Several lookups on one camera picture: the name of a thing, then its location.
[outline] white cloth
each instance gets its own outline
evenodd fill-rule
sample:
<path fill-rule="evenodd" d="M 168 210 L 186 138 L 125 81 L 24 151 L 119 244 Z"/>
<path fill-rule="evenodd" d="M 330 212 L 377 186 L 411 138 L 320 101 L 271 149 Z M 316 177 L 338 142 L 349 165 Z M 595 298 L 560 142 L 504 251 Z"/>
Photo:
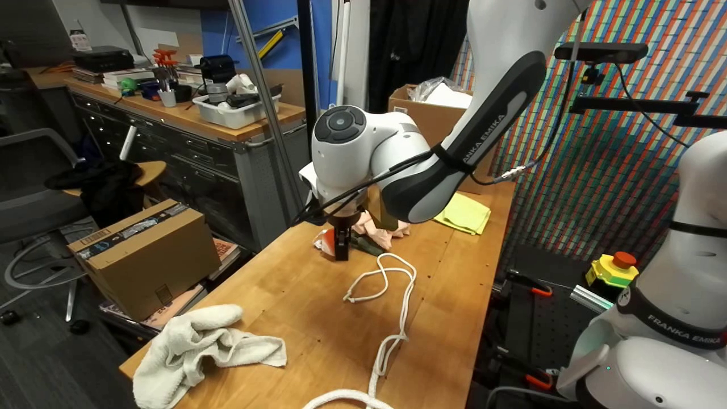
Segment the white cloth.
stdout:
<path fill-rule="evenodd" d="M 286 343 L 282 338 L 229 329 L 242 318 L 242 308 L 218 304 L 168 321 L 134 372 L 137 404 L 143 409 L 175 407 L 186 390 L 205 380 L 201 367 L 205 358 L 212 358 L 221 368 L 286 367 Z"/>

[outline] office chair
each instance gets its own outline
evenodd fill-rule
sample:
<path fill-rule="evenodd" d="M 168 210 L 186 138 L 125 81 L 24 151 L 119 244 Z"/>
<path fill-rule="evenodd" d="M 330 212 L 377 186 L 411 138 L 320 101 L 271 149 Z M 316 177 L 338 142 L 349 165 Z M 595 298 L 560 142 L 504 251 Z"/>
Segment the office chair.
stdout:
<path fill-rule="evenodd" d="M 75 161 L 74 149 L 50 128 L 0 136 L 0 244 L 42 236 L 8 265 L 4 282 L 24 294 L 15 301 L 0 301 L 0 312 L 30 291 L 71 285 L 67 322 L 74 333 L 85 333 L 87 322 L 74 321 L 75 285 L 83 269 L 69 253 L 60 227 L 87 219 L 88 212 L 79 199 L 45 190 L 49 177 L 71 170 Z M 38 249 L 50 255 L 50 262 L 21 270 Z"/>

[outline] wooden workbench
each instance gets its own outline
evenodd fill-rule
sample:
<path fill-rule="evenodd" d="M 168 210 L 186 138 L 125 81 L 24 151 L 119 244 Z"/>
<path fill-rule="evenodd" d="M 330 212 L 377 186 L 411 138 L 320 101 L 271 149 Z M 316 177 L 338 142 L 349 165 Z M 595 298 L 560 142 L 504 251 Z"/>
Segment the wooden workbench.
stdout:
<path fill-rule="evenodd" d="M 208 138 L 242 143 L 255 134 L 262 134 L 262 129 L 266 129 L 266 120 L 251 124 L 249 128 L 242 128 L 242 129 L 218 128 L 218 125 L 205 124 L 201 118 L 201 109 L 194 102 L 180 102 L 178 108 L 167 109 L 167 108 L 161 108 L 161 102 L 153 102 L 141 95 L 121 98 L 119 93 L 113 93 L 101 85 L 79 82 L 71 73 L 63 73 L 63 70 L 27 70 L 27 73 L 38 88 L 69 86 L 74 93 L 79 93 L 85 98 L 92 98 L 92 101 L 99 101 L 104 105 L 113 105 L 113 108 L 132 112 L 137 116 L 143 116 L 143 118 L 158 120 L 158 124 L 167 124 L 170 128 L 180 128 L 184 132 L 194 132 L 194 134 L 201 134 Z M 280 112 L 278 112 L 280 125 L 303 120 L 303 118 L 305 118 L 303 108 L 280 102 Z"/>
<path fill-rule="evenodd" d="M 393 253 L 419 269 L 409 343 L 393 355 L 380 385 L 380 399 L 393 407 L 466 407 L 514 184 L 463 191 L 493 212 L 481 236 L 422 224 L 393 244 Z M 180 407 L 303 407 L 333 390 L 367 391 L 377 346 L 399 327 L 406 280 L 393 277 L 381 301 L 344 302 L 345 288 L 376 269 L 376 260 L 352 253 L 351 262 L 330 262 L 311 246 L 319 232 L 313 226 L 286 230 L 199 304 L 242 304 L 240 327 L 282 336 L 289 367 L 208 370 Z M 377 291 L 376 280 L 361 285 L 364 291 Z M 143 355 L 145 347 L 121 370 L 132 378 Z"/>

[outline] yellow paper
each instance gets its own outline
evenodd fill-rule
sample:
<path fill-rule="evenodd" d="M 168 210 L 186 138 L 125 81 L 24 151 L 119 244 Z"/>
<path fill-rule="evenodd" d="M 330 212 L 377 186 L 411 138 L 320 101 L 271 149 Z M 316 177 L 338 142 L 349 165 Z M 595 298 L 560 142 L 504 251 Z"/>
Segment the yellow paper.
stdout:
<path fill-rule="evenodd" d="M 450 204 L 435 220 L 480 236 L 492 220 L 492 210 L 469 195 L 454 194 Z"/>

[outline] brown box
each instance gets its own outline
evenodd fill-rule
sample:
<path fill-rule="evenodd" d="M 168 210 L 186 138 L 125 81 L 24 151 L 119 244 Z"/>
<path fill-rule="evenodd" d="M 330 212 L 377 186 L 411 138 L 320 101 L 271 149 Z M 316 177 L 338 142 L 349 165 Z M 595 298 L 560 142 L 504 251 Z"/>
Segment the brown box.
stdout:
<path fill-rule="evenodd" d="M 151 318 L 221 266 L 205 216 L 175 200 L 69 249 L 94 285 L 134 321 Z"/>
<path fill-rule="evenodd" d="M 409 92 L 414 92 L 414 85 L 401 86 L 388 95 L 388 112 L 404 112 L 411 116 L 417 128 L 422 132 L 430 146 L 441 143 L 454 128 L 454 124 L 462 118 L 463 109 L 456 108 L 444 108 L 444 105 L 428 105 L 428 102 L 414 102 L 409 98 Z M 480 180 L 492 177 L 493 161 L 497 157 L 497 146 L 493 146 L 492 152 L 485 155 L 480 166 L 475 168 L 475 175 Z"/>

